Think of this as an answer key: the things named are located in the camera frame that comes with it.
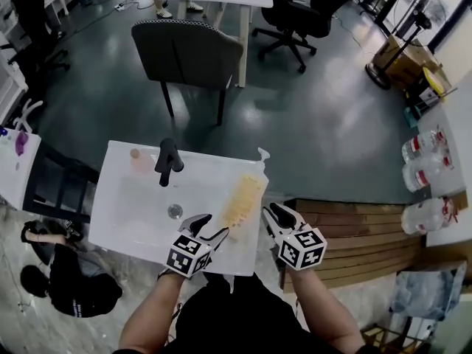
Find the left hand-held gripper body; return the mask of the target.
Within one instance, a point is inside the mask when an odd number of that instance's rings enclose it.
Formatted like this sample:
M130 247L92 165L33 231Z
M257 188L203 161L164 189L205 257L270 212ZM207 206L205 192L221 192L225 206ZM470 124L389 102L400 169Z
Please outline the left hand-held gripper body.
M176 233L170 240L165 266L183 277L191 278L208 266L217 246L218 234L192 237Z

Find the clear pump bottle yellow label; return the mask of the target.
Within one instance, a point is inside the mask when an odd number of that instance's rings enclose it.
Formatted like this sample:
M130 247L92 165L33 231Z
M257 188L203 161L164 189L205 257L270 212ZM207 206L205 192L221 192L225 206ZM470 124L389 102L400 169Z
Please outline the clear pump bottle yellow label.
M257 150L260 160L237 177L217 219L219 226L229 229L229 238L234 242L242 240L245 231L251 226L249 221L256 213L268 186L265 161L271 156L261 147Z

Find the person's left forearm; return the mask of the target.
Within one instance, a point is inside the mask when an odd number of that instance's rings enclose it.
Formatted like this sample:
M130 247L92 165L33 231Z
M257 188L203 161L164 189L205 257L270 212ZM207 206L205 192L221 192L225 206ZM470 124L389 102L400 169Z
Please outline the person's left forearm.
M165 347L174 308L185 278L166 272L152 291L131 314L119 338L114 354L158 354Z

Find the wooden slatted pallet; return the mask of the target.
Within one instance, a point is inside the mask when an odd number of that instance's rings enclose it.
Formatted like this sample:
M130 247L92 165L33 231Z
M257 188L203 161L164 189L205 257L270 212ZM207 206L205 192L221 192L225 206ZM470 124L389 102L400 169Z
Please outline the wooden slatted pallet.
M395 274L412 266L422 249L418 234L404 233L402 204L366 204L294 198L285 202L327 239L315 272L328 288Z

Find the black faucet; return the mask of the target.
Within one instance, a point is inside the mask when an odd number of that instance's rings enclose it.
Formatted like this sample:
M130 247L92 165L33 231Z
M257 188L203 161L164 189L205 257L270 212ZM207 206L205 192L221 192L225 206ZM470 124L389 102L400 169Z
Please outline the black faucet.
M178 153L175 142L171 138L163 139L159 147L159 157L154 171L160 174L159 185L167 187L170 173L179 173L184 169L184 163Z

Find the person's black shirt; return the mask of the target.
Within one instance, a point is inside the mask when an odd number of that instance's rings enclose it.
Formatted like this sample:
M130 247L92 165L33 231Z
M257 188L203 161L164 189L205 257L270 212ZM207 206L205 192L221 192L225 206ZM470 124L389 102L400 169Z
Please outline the person's black shirt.
M221 276L183 305L176 337L161 354L336 354L302 328L292 307L257 277Z

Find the crumpled plastic bag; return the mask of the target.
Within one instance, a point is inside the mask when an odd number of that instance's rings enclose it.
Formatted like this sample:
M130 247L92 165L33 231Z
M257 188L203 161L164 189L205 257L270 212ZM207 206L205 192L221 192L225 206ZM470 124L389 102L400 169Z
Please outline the crumpled plastic bag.
M404 316L442 321L459 304L467 272L465 261L400 271L389 310Z

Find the grey desk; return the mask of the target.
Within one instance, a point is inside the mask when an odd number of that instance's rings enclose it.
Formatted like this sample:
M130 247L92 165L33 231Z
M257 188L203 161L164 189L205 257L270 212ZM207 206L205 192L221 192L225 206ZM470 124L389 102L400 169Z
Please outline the grey desk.
M99 177L97 170L41 142L21 209L50 218L89 223L91 216L83 212L83 204L88 185L96 185Z

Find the grey upholstered chair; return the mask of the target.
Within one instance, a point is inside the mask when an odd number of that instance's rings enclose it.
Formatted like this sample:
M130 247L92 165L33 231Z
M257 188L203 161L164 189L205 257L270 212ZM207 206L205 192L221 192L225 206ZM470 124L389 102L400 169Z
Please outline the grey upholstered chair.
M136 22L131 36L147 78L161 84L174 116L168 83L219 92L217 125L223 121L226 90L237 74L243 45L202 21L152 19Z

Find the white side table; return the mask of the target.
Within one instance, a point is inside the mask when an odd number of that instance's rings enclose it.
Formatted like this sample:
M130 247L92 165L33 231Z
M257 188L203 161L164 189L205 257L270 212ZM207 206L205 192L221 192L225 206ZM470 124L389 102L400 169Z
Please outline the white side table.
M15 153L17 130L0 126L0 196L12 207L22 210L30 172L41 137L28 133L22 156Z

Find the purple plastic item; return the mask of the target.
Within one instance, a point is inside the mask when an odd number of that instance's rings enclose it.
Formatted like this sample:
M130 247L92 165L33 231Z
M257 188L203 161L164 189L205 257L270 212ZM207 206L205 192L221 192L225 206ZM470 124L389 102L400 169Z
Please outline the purple plastic item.
M24 148L26 143L29 140L29 136L25 131L19 131L15 139L15 153L17 156L22 156L24 153Z

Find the brown cardboard box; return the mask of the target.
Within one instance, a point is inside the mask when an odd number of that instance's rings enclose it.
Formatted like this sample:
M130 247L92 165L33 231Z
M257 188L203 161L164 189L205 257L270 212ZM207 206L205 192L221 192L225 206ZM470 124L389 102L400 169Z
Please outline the brown cardboard box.
M403 41L401 39L390 35L384 45L376 52L372 62L379 68L383 68L402 45ZM429 49L421 46L420 42L414 39L389 66L386 75L392 85L405 91L421 76L424 67L433 73L441 69L440 63Z

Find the group of water bottles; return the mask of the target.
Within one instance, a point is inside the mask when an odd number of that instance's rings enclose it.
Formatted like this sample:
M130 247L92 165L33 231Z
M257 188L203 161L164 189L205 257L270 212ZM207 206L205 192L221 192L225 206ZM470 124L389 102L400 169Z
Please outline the group of water bottles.
M442 128L448 140L453 167L431 183L433 197L467 195L468 206L459 211L448 228L427 234L427 246L442 246L472 239L472 70L457 84L443 103L427 112L420 131Z

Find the black office chair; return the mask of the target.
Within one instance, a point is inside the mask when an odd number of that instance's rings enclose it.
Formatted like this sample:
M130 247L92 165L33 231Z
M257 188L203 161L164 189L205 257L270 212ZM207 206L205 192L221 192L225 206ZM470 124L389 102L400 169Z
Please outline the black office chair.
M58 49L64 33L50 27L46 14L45 0L11 0L18 22L24 33L29 37L30 44L20 49L13 61L19 65L26 84L28 95L41 100L46 94L46 79L50 71L62 68L66 72L70 64L58 61L69 52Z
M302 4L294 0L273 0L273 6L261 10L263 18L274 31L255 28L252 35L259 34L275 38L271 45L262 48L258 59L263 60L269 52L282 46L288 47L299 61L299 72L304 73L306 65L299 53L299 48L310 50L315 55L317 48L311 46L306 38L325 38L330 34L331 21L335 12L351 0L310 0Z

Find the black standing fan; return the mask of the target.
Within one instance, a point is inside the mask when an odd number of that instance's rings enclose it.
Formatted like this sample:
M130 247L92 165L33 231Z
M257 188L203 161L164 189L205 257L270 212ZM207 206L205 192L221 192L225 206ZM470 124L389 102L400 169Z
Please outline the black standing fan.
M446 21L446 9L440 0L397 0L393 7L393 21L394 28L390 35L401 39L403 45L383 68L376 66L372 60L365 66L370 79L384 90L392 87L386 75L389 66L414 39L428 48L431 37Z

